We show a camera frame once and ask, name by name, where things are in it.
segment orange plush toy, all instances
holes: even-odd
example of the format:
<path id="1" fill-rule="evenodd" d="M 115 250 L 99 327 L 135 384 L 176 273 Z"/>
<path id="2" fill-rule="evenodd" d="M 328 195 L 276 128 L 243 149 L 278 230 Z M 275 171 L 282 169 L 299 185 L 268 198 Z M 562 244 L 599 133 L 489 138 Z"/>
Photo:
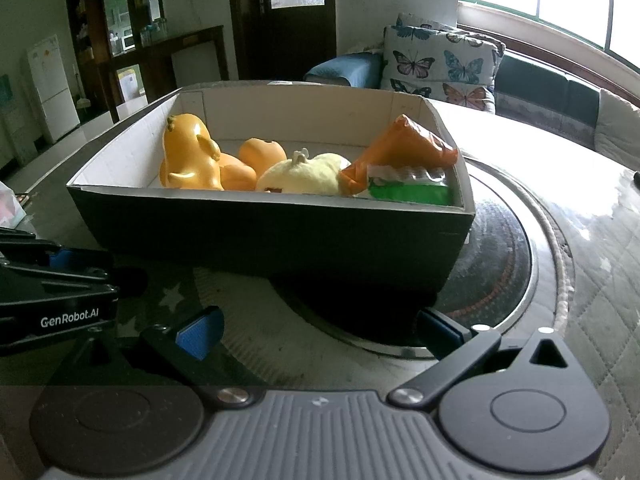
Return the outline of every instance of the orange plush toy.
<path id="1" fill-rule="evenodd" d="M 255 170 L 233 155 L 220 153 L 220 182 L 226 191 L 254 191 Z"/>
<path id="2" fill-rule="evenodd" d="M 260 178 L 271 166 L 287 160 L 287 154 L 275 141 L 253 138 L 242 143 L 238 158 L 254 168 L 256 178 Z"/>
<path id="3" fill-rule="evenodd" d="M 191 114 L 168 117 L 162 147 L 164 159 L 159 177 L 163 186 L 223 189 L 218 165 L 220 149 L 198 117 Z"/>
<path id="4" fill-rule="evenodd" d="M 348 194 L 367 189 L 367 167 L 390 166 L 400 168 L 452 168 L 458 160 L 458 150 L 412 121 L 399 116 L 364 153 L 348 168 L 340 172 L 340 182 Z"/>

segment wooden door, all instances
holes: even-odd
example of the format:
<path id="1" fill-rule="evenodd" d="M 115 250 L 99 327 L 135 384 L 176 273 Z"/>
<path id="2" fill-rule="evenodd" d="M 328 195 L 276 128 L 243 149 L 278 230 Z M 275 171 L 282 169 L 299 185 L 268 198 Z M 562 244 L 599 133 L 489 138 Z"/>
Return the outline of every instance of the wooden door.
<path id="1" fill-rule="evenodd" d="M 244 79 L 301 80 L 335 57 L 335 0 L 230 0 Z"/>

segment butterfly pillow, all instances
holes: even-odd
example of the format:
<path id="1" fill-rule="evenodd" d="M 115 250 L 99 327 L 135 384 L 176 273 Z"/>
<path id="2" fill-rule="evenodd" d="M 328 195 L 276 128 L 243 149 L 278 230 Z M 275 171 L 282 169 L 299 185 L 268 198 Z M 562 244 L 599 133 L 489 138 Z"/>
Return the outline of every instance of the butterfly pillow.
<path id="1" fill-rule="evenodd" d="M 467 36 L 469 38 L 475 38 L 476 40 L 487 41 L 489 43 L 493 43 L 497 49 L 497 54 L 500 58 L 504 56 L 504 51 L 506 49 L 506 45 L 500 40 L 496 40 L 495 38 L 488 36 L 486 34 L 481 34 L 480 32 L 469 32 L 467 30 L 463 30 L 457 27 L 451 27 L 450 25 L 444 25 L 443 23 L 434 22 L 433 20 L 425 20 L 416 14 L 411 14 L 408 12 L 400 12 L 398 14 L 398 20 L 396 21 L 396 25 L 404 25 L 409 27 L 422 27 L 422 28 L 433 28 L 434 30 L 444 30 L 446 32 L 454 32 L 459 34 L 460 36 Z"/>
<path id="2" fill-rule="evenodd" d="M 495 113 L 490 88 L 499 62 L 488 41 L 396 23 L 385 29 L 380 88 Z"/>

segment green package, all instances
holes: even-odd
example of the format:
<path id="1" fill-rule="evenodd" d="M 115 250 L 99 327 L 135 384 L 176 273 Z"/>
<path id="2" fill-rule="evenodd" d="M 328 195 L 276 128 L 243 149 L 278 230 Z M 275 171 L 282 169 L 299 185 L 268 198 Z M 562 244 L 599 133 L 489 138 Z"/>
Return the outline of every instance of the green package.
<path id="1" fill-rule="evenodd" d="M 451 190 L 442 170 L 424 168 L 393 170 L 383 166 L 367 168 L 369 194 L 377 200 L 452 205 Z"/>

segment white refrigerator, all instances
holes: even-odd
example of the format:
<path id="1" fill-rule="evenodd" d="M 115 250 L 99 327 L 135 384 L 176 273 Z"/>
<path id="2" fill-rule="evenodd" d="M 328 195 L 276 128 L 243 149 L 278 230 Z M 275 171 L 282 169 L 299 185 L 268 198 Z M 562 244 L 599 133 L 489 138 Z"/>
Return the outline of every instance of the white refrigerator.
<path id="1" fill-rule="evenodd" d="M 80 120 L 66 81 L 58 37 L 51 36 L 27 51 L 35 97 L 42 111 L 45 138 L 56 142 L 73 130 Z"/>

